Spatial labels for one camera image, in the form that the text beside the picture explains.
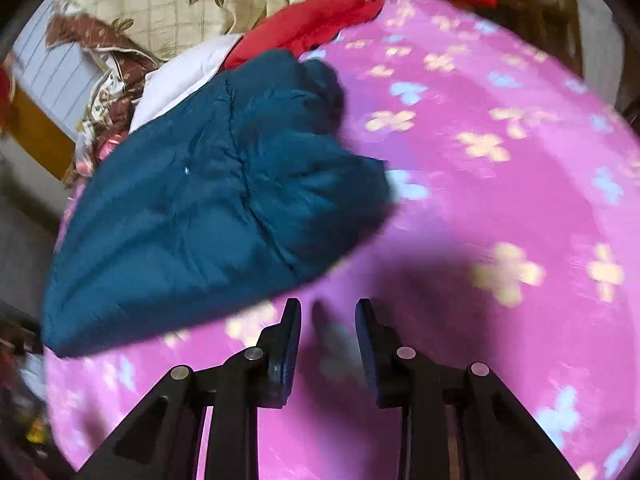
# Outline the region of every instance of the bed sheet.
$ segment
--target bed sheet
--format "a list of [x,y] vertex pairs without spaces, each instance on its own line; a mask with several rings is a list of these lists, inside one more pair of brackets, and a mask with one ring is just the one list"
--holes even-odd
[[[346,90],[342,142],[388,160],[396,210],[289,294],[300,354],[287,406],[258,416],[261,478],[395,477],[399,413],[366,390],[362,297],[437,362],[491,366],[582,480],[614,478],[640,440],[633,133],[555,59],[443,0],[387,0],[310,57]],[[81,466],[170,367],[253,345],[285,300],[83,359],[48,353],[59,446]]]

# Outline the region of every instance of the metal bolt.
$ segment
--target metal bolt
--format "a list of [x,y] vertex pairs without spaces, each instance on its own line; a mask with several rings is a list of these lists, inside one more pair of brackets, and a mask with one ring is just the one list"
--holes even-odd
[[396,355],[401,359],[413,359],[415,357],[415,350],[410,346],[401,346],[396,350]]
[[257,361],[263,355],[264,352],[262,351],[262,348],[258,348],[257,346],[252,346],[244,351],[244,357],[249,359],[249,361]]
[[487,377],[489,375],[489,367],[484,363],[473,363],[471,365],[471,371],[478,377]]
[[177,366],[171,370],[171,378],[181,381],[189,376],[189,369],[186,366]]

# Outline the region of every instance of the wooden furniture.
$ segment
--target wooden furniture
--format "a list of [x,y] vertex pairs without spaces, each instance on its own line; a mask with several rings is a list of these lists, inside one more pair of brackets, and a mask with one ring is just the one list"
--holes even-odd
[[473,11],[511,29],[582,76],[576,0],[498,0],[495,9],[474,6]]
[[61,180],[71,163],[74,144],[18,87],[10,134],[43,168]]

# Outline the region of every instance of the black metal bracket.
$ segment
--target black metal bracket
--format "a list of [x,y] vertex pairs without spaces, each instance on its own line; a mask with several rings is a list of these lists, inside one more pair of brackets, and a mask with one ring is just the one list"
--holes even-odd
[[402,408],[399,480],[577,480],[556,446],[484,363],[434,363],[356,306],[367,382],[380,408]]
[[206,480],[257,480],[257,409],[291,393],[301,324],[287,301],[280,323],[223,365],[172,368],[94,452],[75,480],[193,480],[207,406],[214,409]]

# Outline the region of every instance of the bed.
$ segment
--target bed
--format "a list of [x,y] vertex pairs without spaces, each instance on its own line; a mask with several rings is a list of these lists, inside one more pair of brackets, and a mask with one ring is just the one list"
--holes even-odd
[[371,297],[434,360],[493,368],[581,480],[615,478],[640,442],[634,134],[555,59],[443,0],[386,0],[309,58],[345,89],[341,142],[388,161],[395,213],[286,296],[85,358],[48,353],[72,465],[169,368],[252,346],[295,296],[296,379],[284,410],[259,415],[261,478],[394,478],[399,414],[369,400],[353,327]]

